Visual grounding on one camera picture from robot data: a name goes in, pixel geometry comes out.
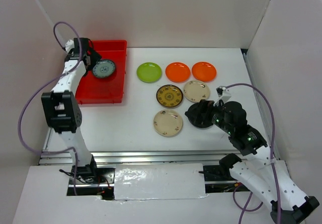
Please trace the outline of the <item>blue white patterned plate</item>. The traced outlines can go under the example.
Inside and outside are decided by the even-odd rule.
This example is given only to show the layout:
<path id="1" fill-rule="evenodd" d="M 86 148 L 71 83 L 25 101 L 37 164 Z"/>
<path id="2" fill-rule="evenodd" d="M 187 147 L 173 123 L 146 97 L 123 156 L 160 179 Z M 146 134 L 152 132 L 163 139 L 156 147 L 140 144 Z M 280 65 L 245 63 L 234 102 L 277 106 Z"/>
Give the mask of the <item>blue white patterned plate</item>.
<path id="1" fill-rule="evenodd" d="M 100 60 L 92 69 L 92 73 L 96 78 L 103 79 L 111 76 L 116 69 L 116 65 L 109 59 Z"/>

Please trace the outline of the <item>brown yellow patterned plate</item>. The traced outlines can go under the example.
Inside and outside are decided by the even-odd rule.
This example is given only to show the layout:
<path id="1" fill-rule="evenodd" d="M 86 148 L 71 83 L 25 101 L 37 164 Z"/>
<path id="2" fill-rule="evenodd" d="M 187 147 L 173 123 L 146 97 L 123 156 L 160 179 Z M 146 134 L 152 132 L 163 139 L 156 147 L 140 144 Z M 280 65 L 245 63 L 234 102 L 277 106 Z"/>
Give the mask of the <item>brown yellow patterned plate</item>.
<path id="1" fill-rule="evenodd" d="M 183 98 L 183 92 L 175 85 L 163 85 L 156 92 L 156 100 L 166 108 L 178 107 Z"/>

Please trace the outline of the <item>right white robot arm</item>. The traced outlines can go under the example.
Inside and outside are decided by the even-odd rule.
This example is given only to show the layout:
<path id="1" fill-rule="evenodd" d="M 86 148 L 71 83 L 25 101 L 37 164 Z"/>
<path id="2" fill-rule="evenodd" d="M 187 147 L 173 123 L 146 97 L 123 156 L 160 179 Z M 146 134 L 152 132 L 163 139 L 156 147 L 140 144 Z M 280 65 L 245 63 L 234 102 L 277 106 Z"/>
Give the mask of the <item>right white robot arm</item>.
<path id="1" fill-rule="evenodd" d="M 228 134 L 230 143 L 246 161 L 228 154 L 219 162 L 220 176 L 244 184 L 270 210 L 274 223 L 301 223 L 319 207 L 316 197 L 305 194 L 283 165 L 270 158 L 271 148 L 248 124 L 240 103 L 201 100 L 189 107 L 185 115 L 198 128 L 215 125 Z"/>

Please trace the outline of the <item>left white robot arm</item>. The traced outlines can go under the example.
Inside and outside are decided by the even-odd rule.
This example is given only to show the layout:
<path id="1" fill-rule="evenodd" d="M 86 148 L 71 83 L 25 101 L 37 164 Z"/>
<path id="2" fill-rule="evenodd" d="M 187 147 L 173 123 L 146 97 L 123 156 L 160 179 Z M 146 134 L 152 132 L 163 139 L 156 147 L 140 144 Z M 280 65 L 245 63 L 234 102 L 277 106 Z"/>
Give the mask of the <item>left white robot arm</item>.
<path id="1" fill-rule="evenodd" d="M 88 38 L 68 40 L 65 50 L 67 56 L 62 76 L 50 92 L 41 95 L 41 102 L 47 125 L 61 137 L 72 156 L 72 169 L 68 175 L 82 183 L 95 183 L 99 170 L 80 130 L 83 116 L 75 94 L 81 79 L 101 56 Z"/>

